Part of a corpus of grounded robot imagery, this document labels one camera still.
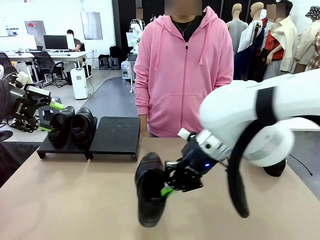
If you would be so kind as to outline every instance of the person's black hair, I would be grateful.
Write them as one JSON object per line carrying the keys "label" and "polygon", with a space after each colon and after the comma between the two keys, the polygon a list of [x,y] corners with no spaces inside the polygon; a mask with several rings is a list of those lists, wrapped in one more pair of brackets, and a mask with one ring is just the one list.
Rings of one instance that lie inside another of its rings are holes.
{"label": "person's black hair", "polygon": [[285,16],[288,17],[290,15],[291,9],[293,8],[293,3],[289,0],[281,0],[278,2],[279,4],[285,4]]}
{"label": "person's black hair", "polygon": [[69,29],[68,31],[66,31],[66,34],[72,34],[73,36],[75,35],[74,31],[72,31],[71,29]]}

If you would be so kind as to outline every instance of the plaid shirt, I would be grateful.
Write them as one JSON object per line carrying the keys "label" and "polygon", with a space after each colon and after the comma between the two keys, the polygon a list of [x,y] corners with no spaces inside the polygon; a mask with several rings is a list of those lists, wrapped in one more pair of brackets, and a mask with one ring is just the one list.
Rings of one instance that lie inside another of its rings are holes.
{"label": "plaid shirt", "polygon": [[129,33],[132,33],[132,28],[131,28],[131,24],[139,24],[141,30],[143,31],[146,27],[145,21],[141,20],[142,22],[142,26],[140,25],[140,22],[138,19],[132,19],[130,22],[130,28],[129,28]]}
{"label": "plaid shirt", "polygon": [[316,53],[308,64],[308,70],[320,69],[320,31],[315,35],[314,47]]}

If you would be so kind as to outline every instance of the white air purifier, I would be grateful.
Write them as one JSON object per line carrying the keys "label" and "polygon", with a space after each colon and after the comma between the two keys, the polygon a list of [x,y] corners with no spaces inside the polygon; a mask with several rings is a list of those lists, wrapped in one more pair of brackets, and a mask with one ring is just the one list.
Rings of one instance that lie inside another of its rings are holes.
{"label": "white air purifier", "polygon": [[88,98],[86,73],[83,68],[74,68],[70,71],[74,98],[77,100]]}

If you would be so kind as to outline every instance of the necklace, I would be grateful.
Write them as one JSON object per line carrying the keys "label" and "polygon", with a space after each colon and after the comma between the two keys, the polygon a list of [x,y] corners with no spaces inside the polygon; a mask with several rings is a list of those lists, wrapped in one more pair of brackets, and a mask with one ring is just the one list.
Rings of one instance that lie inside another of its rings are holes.
{"label": "necklace", "polygon": [[196,17],[194,17],[192,19],[192,21],[188,24],[188,26],[186,26],[186,28],[182,31],[182,29],[179,27],[178,23],[176,21],[174,21],[175,25],[179,28],[179,30],[181,31],[182,37],[185,36],[185,31],[188,29],[188,27],[190,26],[190,24],[192,24],[192,22],[195,20]]}

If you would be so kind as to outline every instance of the gray tank top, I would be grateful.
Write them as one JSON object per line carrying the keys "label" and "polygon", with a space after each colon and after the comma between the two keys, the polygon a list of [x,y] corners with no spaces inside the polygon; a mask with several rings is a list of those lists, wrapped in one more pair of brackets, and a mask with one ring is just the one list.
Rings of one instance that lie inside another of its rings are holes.
{"label": "gray tank top", "polygon": [[241,33],[246,30],[248,24],[244,21],[234,19],[230,22],[229,33],[232,39],[232,47],[235,53],[238,52]]}

